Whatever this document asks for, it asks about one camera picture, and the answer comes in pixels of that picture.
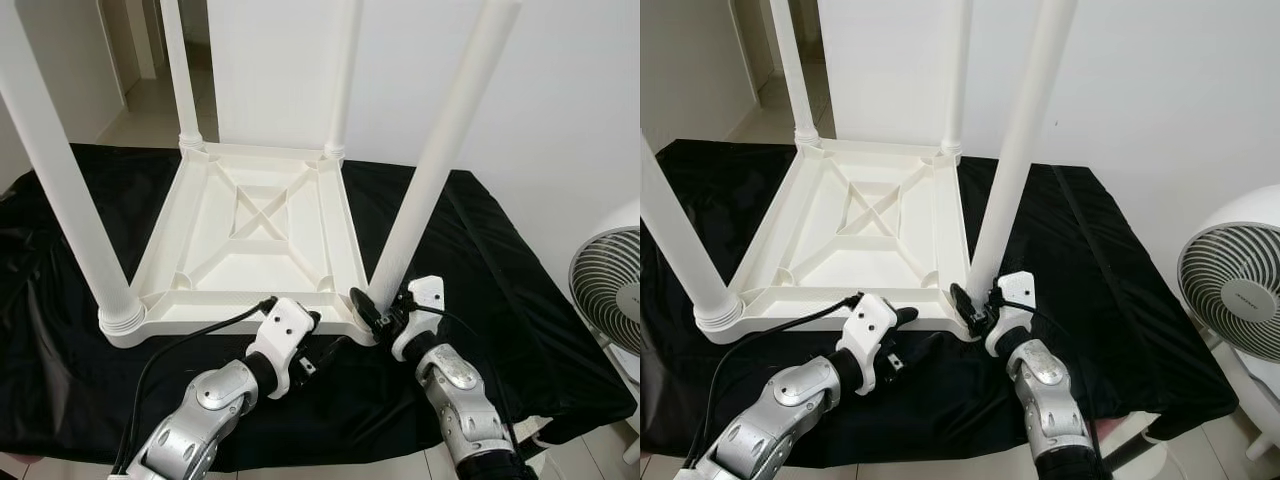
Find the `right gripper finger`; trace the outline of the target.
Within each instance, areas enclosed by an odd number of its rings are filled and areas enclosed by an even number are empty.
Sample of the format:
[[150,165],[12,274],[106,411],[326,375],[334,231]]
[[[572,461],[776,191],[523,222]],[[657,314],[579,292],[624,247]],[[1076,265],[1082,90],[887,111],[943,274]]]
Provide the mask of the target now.
[[387,325],[374,301],[360,288],[349,288],[349,300],[356,314],[369,326],[375,338],[387,337]]
[[970,337],[980,337],[980,311],[973,303],[972,297],[957,284],[952,283],[948,288],[948,293],[952,300],[954,308],[957,316],[963,320],[966,332]]

